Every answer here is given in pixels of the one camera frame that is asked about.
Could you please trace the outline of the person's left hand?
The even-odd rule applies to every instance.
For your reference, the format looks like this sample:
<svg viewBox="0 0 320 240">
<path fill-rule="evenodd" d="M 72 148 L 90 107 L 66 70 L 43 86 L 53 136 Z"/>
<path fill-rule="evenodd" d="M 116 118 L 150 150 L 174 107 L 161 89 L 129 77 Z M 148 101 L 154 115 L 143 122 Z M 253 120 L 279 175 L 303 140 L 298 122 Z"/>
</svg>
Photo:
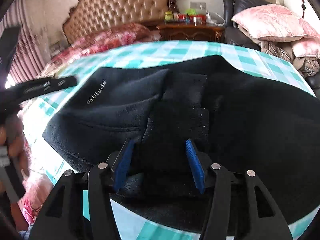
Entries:
<svg viewBox="0 0 320 240">
<path fill-rule="evenodd" d="M 21 119 L 16 119 L 12 124 L 15 131 L 16 137 L 13 142 L 7 144 L 8 155 L 12 158 L 17 158 L 19 163 L 19 169 L 23 175 L 29 176 L 29 163 L 28 157 L 25 151 L 25 136 L 23 133 L 23 122 Z"/>
</svg>

